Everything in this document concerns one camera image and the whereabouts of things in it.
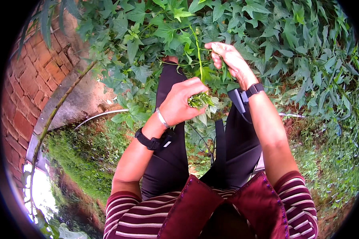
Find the white label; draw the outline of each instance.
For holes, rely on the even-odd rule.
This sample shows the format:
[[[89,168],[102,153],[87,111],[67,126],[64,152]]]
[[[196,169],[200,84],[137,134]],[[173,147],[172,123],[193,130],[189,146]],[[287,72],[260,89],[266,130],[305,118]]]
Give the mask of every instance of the white label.
[[[172,141],[168,141],[163,147],[166,148]]]

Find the maroon vest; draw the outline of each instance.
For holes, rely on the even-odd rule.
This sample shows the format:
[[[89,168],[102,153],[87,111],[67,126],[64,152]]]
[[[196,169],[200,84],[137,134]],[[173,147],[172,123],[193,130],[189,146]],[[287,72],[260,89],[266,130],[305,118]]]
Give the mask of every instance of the maroon vest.
[[[248,219],[259,239],[289,238],[283,203],[262,171],[227,199],[190,175],[157,238],[197,238],[211,214],[225,202],[233,203],[239,213]]]

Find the person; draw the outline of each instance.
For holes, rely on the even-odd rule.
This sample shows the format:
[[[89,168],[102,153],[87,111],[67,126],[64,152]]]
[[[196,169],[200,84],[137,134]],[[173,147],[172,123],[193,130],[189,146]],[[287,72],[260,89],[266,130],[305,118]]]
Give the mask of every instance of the person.
[[[258,84],[232,45],[211,42],[205,48],[212,49],[216,68],[225,61],[242,90]],[[141,133],[148,140],[159,139],[167,125],[175,125],[176,140],[157,150],[148,150],[138,138],[130,143],[112,181],[104,239],[316,238],[314,203],[266,93],[249,97],[252,124],[231,106],[225,131],[222,121],[222,127],[216,126],[215,162],[197,179],[188,173],[184,124],[205,108],[191,108],[187,99],[208,88],[197,77],[186,79],[180,69],[177,73],[175,57],[165,62],[158,110]],[[266,174],[260,171],[247,181],[261,153]]]

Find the silver bracelet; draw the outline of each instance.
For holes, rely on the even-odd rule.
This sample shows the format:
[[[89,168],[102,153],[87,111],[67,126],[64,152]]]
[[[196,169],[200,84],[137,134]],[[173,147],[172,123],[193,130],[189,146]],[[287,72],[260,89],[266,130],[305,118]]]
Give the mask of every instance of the silver bracelet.
[[[157,107],[156,108],[156,112],[157,112],[157,115],[158,115],[158,118],[160,119],[160,121],[163,123],[163,125],[167,128],[170,127],[170,125],[168,125],[168,123],[163,119],[162,115],[161,115],[161,111],[160,111],[160,108]]]

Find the red brick wall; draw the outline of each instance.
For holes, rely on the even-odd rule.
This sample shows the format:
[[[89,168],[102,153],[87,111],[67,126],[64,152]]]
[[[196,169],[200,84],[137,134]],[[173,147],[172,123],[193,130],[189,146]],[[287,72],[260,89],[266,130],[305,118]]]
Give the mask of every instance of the red brick wall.
[[[5,157],[22,195],[21,175],[34,125],[54,90],[79,58],[67,38],[56,31],[48,49],[40,33],[32,36],[11,59],[4,79],[2,129]]]

